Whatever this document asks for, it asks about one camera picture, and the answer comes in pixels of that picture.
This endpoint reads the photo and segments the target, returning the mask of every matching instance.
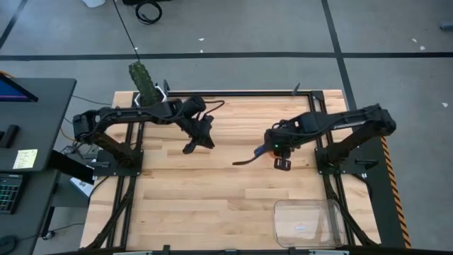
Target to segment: black desk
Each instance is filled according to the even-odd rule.
[[[75,79],[16,79],[24,89],[39,98],[33,102],[0,102],[0,130],[18,125],[11,148],[0,148],[0,171],[11,171],[18,150],[37,149],[35,163],[24,171],[42,171],[47,167],[69,101]]]
[[[19,241],[16,249],[10,253],[23,255],[32,254],[38,236],[47,231],[53,209],[57,206],[53,203],[61,206],[59,201],[64,201],[64,198],[53,201],[55,191],[58,190],[56,187],[61,176],[60,172],[78,178],[74,172],[84,172],[84,176],[89,176],[89,172],[92,175],[92,170],[53,151],[76,80],[16,79],[16,81],[39,98],[37,103],[0,103],[0,130],[5,130],[10,124],[21,127],[12,148],[0,148],[0,171],[12,172],[18,150],[38,149],[32,169],[15,171],[25,173],[27,178],[15,214],[0,215],[0,237],[12,234],[18,239],[24,239],[35,235]]]

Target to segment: concrete floor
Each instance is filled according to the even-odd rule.
[[[21,0],[0,2],[0,35]],[[119,3],[141,54],[200,52],[333,52],[321,0],[174,0],[163,2],[159,23],[142,25]],[[452,52],[448,0],[329,0],[343,52]],[[133,50],[112,1],[89,9],[75,0],[28,0],[2,56],[123,55]],[[110,103],[115,91],[133,90],[131,60],[0,61],[17,77],[71,77],[77,96]],[[157,82],[172,89],[343,89],[335,58],[145,59]],[[453,179],[452,58],[345,59],[358,107],[381,103],[398,123],[388,138],[412,245],[453,251],[449,234]],[[67,117],[97,108],[73,99]],[[63,124],[67,134],[71,126]],[[55,145],[68,144],[59,137]],[[86,210],[58,210],[52,227],[83,222]],[[39,241],[35,254],[75,250],[83,227]]]

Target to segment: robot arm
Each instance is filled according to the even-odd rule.
[[[396,123],[387,110],[379,104],[359,110],[342,113],[325,114],[319,112],[302,113],[290,120],[281,120],[264,134],[264,144],[254,152],[254,158],[248,161],[234,162],[233,165],[243,165],[252,162],[266,152],[273,152],[278,158],[274,167],[290,170],[291,152],[299,149],[304,143],[315,140],[332,130],[343,128],[360,128],[346,137],[342,142],[327,146],[326,161],[339,165],[349,152],[372,137],[390,135],[396,129]]]
[[[130,167],[134,162],[134,150],[128,144],[116,142],[105,134],[108,127],[118,123],[152,122],[157,125],[176,123],[186,132],[191,141],[183,152],[193,152],[197,145],[212,149],[214,143],[210,137],[211,122],[214,118],[203,115],[201,120],[193,118],[195,114],[206,110],[203,99],[193,96],[184,103],[180,99],[157,103],[146,108],[109,108],[89,110],[73,118],[74,137],[77,142],[95,144],[110,152],[123,167]]]

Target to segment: paper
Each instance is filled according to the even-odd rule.
[[[89,197],[91,192],[93,192],[93,185],[80,181],[77,178],[72,177],[69,182],[74,184],[85,196]]]
[[[37,154],[37,149],[23,149],[17,151],[17,157],[14,162],[13,169],[33,168]]]

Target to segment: wooden tabletop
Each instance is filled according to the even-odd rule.
[[[323,92],[329,113],[346,111],[341,90]],[[117,92],[113,105],[130,107],[132,94]],[[173,250],[282,249],[274,238],[274,204],[284,199],[326,199],[316,170],[315,142],[292,153],[291,171],[274,169],[270,155],[249,165],[231,165],[251,158],[273,123],[309,111],[305,97],[205,98],[220,99],[225,105],[211,113],[214,149],[197,147],[185,155],[182,149],[189,139],[177,125],[145,125],[143,170],[135,188],[128,251],[162,250],[165,244]],[[126,128],[115,125],[108,134],[123,142]],[[333,138],[340,141],[350,132],[337,130]],[[366,185],[349,175],[342,178],[351,215],[379,242]],[[117,177],[110,177],[93,194],[81,247],[94,240],[110,217],[116,183]],[[115,244],[119,244],[121,228],[122,218]]]

